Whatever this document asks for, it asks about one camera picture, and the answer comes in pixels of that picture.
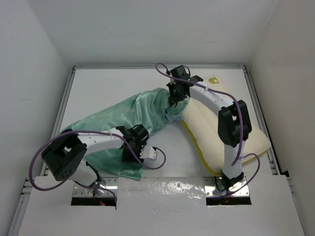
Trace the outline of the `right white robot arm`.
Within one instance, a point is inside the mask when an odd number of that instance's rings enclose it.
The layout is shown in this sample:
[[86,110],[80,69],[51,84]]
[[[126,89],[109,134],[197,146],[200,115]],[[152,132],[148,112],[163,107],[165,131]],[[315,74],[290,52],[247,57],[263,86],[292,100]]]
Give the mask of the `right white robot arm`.
[[232,95],[207,86],[199,76],[191,76],[184,65],[166,71],[170,101],[175,104],[187,97],[201,102],[218,117],[218,135],[224,143],[224,165],[221,183],[225,191],[243,177],[241,158],[243,146],[252,131],[247,105]]

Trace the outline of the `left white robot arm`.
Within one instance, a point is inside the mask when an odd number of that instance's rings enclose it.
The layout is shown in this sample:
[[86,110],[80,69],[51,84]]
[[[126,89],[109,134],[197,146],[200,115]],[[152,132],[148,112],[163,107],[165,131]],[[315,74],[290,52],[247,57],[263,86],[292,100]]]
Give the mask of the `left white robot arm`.
[[70,179],[81,185],[96,187],[101,181],[97,169],[87,161],[87,156],[100,151],[119,151],[122,162],[156,160],[155,148],[147,145],[149,133],[142,125],[127,129],[117,126],[103,132],[74,133],[67,129],[42,152],[41,157],[55,180]]

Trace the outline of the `green and blue pillowcase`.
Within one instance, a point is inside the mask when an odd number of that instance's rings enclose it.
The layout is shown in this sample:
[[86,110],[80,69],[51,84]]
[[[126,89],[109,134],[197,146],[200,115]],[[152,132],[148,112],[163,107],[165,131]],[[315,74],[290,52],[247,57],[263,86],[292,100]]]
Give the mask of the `green and blue pillowcase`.
[[[117,126],[132,128],[143,125],[150,135],[162,130],[167,123],[181,116],[189,103],[185,98],[174,105],[169,103],[169,91],[164,88],[136,94],[116,105],[78,120],[69,126],[72,130],[106,131]],[[138,162],[122,161],[122,150],[107,149],[87,156],[87,161],[98,171],[127,177],[142,178],[142,166]]]

